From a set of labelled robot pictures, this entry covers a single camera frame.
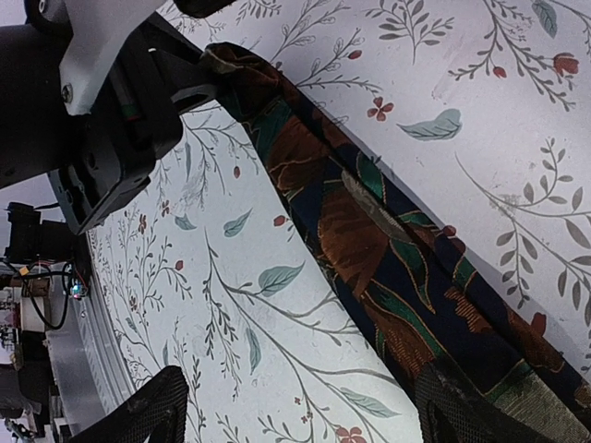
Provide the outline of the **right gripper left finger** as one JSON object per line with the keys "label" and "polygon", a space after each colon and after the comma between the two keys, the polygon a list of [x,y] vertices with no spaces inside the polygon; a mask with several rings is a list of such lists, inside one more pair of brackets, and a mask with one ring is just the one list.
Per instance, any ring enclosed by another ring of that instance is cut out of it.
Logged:
{"label": "right gripper left finger", "polygon": [[176,365],[163,368],[116,410],[70,438],[80,443],[186,441],[188,384]]}

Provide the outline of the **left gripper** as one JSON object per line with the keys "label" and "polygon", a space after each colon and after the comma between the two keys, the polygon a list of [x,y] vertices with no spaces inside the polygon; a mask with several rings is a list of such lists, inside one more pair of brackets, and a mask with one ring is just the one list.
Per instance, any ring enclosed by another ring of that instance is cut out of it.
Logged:
{"label": "left gripper", "polygon": [[124,43],[87,114],[59,82],[66,40],[32,23],[1,29],[1,185],[47,174],[74,233],[122,209],[183,136],[184,113],[214,98],[201,50],[153,14]]}

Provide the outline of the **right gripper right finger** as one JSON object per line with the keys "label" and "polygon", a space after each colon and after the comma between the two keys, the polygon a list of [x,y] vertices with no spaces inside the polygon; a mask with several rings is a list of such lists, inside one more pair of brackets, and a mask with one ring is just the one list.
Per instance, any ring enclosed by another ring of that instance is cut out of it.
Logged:
{"label": "right gripper right finger", "polygon": [[549,441],[486,401],[444,362],[422,367],[415,399],[425,442]]}

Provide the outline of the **brown green patterned tie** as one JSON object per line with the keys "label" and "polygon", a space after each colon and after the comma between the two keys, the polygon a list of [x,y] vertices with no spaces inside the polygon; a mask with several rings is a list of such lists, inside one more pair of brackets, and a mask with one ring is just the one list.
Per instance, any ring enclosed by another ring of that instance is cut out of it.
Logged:
{"label": "brown green patterned tie", "polygon": [[416,406],[444,362],[486,401],[549,439],[590,438],[590,386],[438,227],[281,72],[232,43],[200,65],[241,124],[350,317]]}

